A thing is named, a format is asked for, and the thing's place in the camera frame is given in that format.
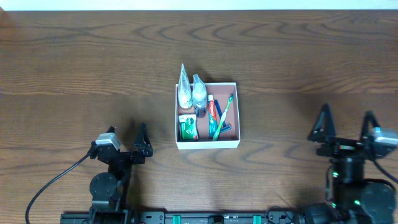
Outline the black mounting rail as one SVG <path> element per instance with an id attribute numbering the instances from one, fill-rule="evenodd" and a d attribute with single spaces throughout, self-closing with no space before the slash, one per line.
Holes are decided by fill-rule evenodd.
<path id="1" fill-rule="evenodd" d="M 294 223 L 294 212 L 282 210 L 265 213 L 168 213 L 151 212 L 91 212 L 65 213 L 61 224 L 266 224 Z"/>

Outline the white Pantene bamboo tube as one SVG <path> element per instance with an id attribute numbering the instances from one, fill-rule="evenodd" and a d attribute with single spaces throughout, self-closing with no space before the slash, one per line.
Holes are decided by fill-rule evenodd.
<path id="1" fill-rule="evenodd" d="M 181 64 L 180 77 L 177 88 L 178 104 L 183 109 L 193 106 L 192 90 L 184 64 Z"/>

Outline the green Dettol soap box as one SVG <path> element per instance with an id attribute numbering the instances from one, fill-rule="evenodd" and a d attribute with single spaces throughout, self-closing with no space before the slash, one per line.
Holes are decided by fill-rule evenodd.
<path id="1" fill-rule="evenodd" d="M 199 138 L 197 130 L 197 116 L 182 114 L 178 117 L 181 141 L 196 141 Z"/>

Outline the blue foaming soap pump bottle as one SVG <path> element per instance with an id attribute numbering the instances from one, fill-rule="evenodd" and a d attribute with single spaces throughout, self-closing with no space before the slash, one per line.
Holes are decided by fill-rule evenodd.
<path id="1" fill-rule="evenodd" d="M 193 105 L 195 107 L 195 114 L 197 118 L 204 118 L 207 111 L 207 90 L 206 85 L 200 79 L 198 74 L 194 74 L 193 76 L 193 90 L 192 90 L 192 99 Z"/>

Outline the green and blue toothbrush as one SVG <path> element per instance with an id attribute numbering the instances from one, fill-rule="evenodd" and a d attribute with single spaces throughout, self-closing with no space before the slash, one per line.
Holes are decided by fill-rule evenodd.
<path id="1" fill-rule="evenodd" d="M 234 97 L 234 95 L 230 95 L 230 97 L 229 97 L 229 99 L 228 99 L 228 104 L 226 105 L 226 108 L 224 109 L 223 114 L 222 114 L 222 116 L 221 116 L 221 118 L 220 118 L 219 126 L 218 126 L 218 128 L 217 128 L 217 130 L 216 130 L 216 133 L 215 133 L 214 136 L 213 136 L 213 141 L 217 141 L 217 140 L 218 140 L 218 136 L 220 135 L 221 128 L 223 127 L 223 123 L 224 123 L 224 121 L 225 121 L 225 119 L 226 119 L 229 106 L 230 106 L 230 104 L 233 102 L 233 97 Z"/>

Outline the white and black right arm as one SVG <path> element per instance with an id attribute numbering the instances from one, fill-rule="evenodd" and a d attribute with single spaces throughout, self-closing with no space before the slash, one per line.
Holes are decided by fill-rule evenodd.
<path id="1" fill-rule="evenodd" d="M 378 162 L 397 149 L 397 133 L 382 128 L 368 111 L 358 139 L 336 135 L 330 106 L 321 107 L 307 139 L 327 157 L 325 202 L 304 207 L 296 223 L 393 223 L 397 178 Z"/>

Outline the red Colgate toothpaste tube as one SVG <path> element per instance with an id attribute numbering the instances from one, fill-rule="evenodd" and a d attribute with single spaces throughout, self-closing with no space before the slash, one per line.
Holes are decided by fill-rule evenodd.
<path id="1" fill-rule="evenodd" d="M 208 95 L 208 117 L 209 117 L 209 138 L 213 138 L 218 128 L 216 120 L 215 99 L 212 94 Z"/>

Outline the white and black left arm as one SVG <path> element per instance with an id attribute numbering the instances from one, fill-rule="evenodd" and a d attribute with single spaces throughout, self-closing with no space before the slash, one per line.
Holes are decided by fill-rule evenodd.
<path id="1" fill-rule="evenodd" d="M 107 164 L 108 171 L 94 176 L 90 182 L 90 223 L 140 222 L 139 214 L 127 208 L 127 191 L 132 166 L 144 164 L 147 157 L 153 156 L 144 123 L 140 125 L 133 146 L 137 147 L 135 151 L 120 151 L 121 142 L 112 126 L 91 143 L 89 157 Z"/>

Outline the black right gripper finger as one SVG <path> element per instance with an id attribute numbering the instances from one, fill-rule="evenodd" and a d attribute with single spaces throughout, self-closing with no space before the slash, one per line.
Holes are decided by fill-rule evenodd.
<path id="1" fill-rule="evenodd" d="M 359 140 L 361 142 L 374 141 L 380 133 L 380 124 L 372 111 L 364 114 Z"/>
<path id="2" fill-rule="evenodd" d="M 331 108 L 325 103 L 320 110 L 318 118 L 309 132 L 307 139 L 312 142 L 329 142 L 336 136 L 335 125 Z"/>

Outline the white box with pink interior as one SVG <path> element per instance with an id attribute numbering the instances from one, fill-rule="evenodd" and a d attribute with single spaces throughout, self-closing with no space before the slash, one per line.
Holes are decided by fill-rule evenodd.
<path id="1" fill-rule="evenodd" d="M 239 103 L 237 84 L 233 82 L 207 83 L 206 90 L 214 96 L 224 110 L 228 107 L 225 123 L 231 129 L 220 133 L 217 141 L 213 141 L 208 134 L 208 116 L 197 119 L 198 140 L 182 141 L 178 117 L 181 114 L 193 114 L 193 107 L 185 110 L 179 107 L 178 97 L 175 97 L 175 142 L 179 150 L 183 149 L 232 149 L 239 146 L 241 140 Z"/>

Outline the blue disposable razor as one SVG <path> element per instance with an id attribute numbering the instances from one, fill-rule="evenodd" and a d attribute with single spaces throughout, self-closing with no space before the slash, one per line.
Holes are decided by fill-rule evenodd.
<path id="1" fill-rule="evenodd" d="M 216 106 L 218 115 L 219 115 L 219 117 L 221 118 L 223 112 L 221 111 L 221 106 L 220 106 L 220 104 L 218 103 L 218 100 L 215 100 L 215 106 Z M 220 130 L 220 133 L 225 133 L 225 132 L 229 131 L 230 129 L 231 129 L 231 126 L 230 126 L 230 125 L 227 125 L 227 124 L 223 121 L 223 122 L 222 122 L 221 130 Z"/>

